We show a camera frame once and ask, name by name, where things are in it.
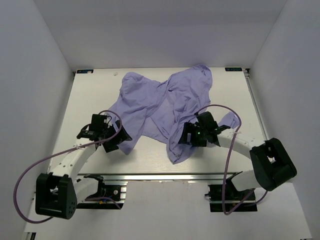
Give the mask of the lilac zip jacket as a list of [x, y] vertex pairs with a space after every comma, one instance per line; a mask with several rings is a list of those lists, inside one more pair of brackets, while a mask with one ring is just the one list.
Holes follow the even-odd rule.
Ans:
[[139, 138], [146, 136], [166, 145], [173, 164], [188, 159], [196, 147], [178, 141], [184, 124], [195, 123], [195, 112], [211, 103], [212, 85], [212, 72], [203, 64], [174, 73], [164, 82], [128, 72], [122, 79], [117, 101], [110, 107], [132, 138], [120, 143], [119, 149], [128, 155]]

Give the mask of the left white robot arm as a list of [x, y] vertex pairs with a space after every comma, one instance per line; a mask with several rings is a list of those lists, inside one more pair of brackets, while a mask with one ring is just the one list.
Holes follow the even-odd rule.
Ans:
[[73, 147], [66, 151], [62, 161], [50, 172], [37, 177], [35, 212], [68, 220], [79, 203], [112, 201], [107, 196], [102, 176], [87, 174], [79, 177], [79, 173], [99, 147], [109, 153], [118, 150], [120, 143], [131, 140], [117, 113], [104, 110], [93, 114], [91, 122], [79, 131]]

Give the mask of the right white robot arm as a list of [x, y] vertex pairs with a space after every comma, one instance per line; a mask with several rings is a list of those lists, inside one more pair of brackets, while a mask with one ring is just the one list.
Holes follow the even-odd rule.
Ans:
[[263, 188], [271, 192], [297, 175], [297, 169], [282, 142], [277, 138], [259, 140], [219, 126], [208, 111], [196, 115], [195, 123], [186, 122], [179, 144], [206, 147], [208, 143], [235, 152], [251, 160], [252, 170], [242, 171], [226, 180], [226, 195], [236, 200], [245, 190]]

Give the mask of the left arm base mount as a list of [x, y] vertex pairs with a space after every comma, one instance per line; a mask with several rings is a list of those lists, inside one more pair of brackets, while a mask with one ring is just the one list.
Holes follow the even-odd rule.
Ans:
[[77, 209], [121, 210], [126, 199], [126, 182], [108, 180], [101, 175], [78, 176], [73, 186]]

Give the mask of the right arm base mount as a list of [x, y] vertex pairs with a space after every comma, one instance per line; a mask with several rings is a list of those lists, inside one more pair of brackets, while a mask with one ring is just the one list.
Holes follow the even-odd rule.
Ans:
[[[204, 195], [204, 198], [209, 200], [209, 207], [211, 213], [222, 213], [222, 185], [211, 184], [208, 186], [208, 193]], [[229, 186], [225, 187], [225, 210], [230, 212], [242, 199], [244, 199], [249, 193], [250, 189], [244, 191], [237, 191]], [[250, 196], [233, 212], [257, 212], [256, 196], [251, 193]]]

